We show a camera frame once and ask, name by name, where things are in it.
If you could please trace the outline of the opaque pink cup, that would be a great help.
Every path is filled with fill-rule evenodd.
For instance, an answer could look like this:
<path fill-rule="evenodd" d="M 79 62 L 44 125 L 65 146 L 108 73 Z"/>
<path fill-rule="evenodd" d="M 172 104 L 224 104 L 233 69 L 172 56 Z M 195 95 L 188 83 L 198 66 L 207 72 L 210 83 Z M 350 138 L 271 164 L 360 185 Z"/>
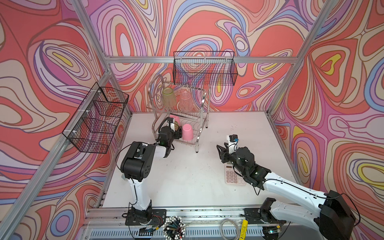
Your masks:
<path fill-rule="evenodd" d="M 170 118 L 173 118 L 175 125 L 177 125 L 178 127 L 181 126 L 181 121 L 180 121 L 180 118 L 178 116 L 170 115 Z"/>
<path fill-rule="evenodd" d="M 184 124 L 182 126 L 182 138 L 184 141 L 192 141 L 194 138 L 194 130 L 190 124 Z"/>

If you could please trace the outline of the clear pink cup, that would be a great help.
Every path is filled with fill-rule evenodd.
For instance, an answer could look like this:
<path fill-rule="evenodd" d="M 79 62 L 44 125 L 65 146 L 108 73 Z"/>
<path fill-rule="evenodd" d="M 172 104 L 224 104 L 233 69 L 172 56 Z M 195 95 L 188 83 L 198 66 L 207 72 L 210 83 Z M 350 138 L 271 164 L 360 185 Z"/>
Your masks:
<path fill-rule="evenodd" d="M 192 98 L 192 94 L 188 90 L 181 91 L 180 94 L 180 110 L 182 112 L 192 112 L 194 109 L 194 101 Z"/>

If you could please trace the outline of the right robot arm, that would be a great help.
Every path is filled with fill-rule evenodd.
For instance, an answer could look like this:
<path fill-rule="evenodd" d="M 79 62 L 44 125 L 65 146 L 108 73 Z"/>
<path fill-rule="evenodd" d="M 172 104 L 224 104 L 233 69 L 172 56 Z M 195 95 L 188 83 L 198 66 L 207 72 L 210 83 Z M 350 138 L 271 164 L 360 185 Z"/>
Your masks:
<path fill-rule="evenodd" d="M 327 240 L 350 239 L 360 218 L 355 217 L 345 201 L 346 194 L 316 191 L 286 180 L 258 165 L 247 147 L 225 144 L 216 148 L 222 163 L 231 163 L 235 173 L 253 189 L 268 191 L 294 202 L 289 205 L 267 198 L 260 208 L 264 222 L 271 219 L 288 221 L 317 230 Z"/>

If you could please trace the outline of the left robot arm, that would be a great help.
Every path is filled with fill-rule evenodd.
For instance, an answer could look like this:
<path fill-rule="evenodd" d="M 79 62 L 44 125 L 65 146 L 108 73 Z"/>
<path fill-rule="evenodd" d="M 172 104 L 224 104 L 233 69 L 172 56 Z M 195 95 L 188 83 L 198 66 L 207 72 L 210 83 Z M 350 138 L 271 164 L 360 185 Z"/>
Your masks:
<path fill-rule="evenodd" d="M 144 180 L 149 176 L 154 158 L 167 158 L 175 149 L 174 140 L 182 137 L 182 125 L 177 117 L 166 117 L 160 124 L 155 143 L 134 141 L 128 146 L 118 169 L 128 180 L 134 201 L 129 204 L 128 216 L 150 219 L 153 215 L 152 200 L 144 189 Z"/>

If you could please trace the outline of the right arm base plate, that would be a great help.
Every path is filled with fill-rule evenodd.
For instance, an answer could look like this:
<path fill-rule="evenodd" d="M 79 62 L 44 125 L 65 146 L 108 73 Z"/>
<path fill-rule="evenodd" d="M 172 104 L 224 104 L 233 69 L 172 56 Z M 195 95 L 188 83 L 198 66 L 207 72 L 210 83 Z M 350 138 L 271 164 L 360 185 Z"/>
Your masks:
<path fill-rule="evenodd" d="M 270 211 L 260 208 L 245 208 L 240 217 L 245 218 L 250 224 L 284 225 L 287 223 L 285 220 L 277 220 Z"/>

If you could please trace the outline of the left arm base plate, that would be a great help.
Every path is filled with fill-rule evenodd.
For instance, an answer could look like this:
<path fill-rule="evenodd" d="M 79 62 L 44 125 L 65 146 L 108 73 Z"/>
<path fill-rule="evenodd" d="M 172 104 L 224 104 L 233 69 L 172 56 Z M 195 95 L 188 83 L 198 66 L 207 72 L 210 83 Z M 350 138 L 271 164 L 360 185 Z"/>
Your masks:
<path fill-rule="evenodd" d="M 167 217 L 166 209 L 149 209 L 146 211 L 129 209 L 127 213 L 123 213 L 126 226 L 153 226 L 161 227 Z"/>

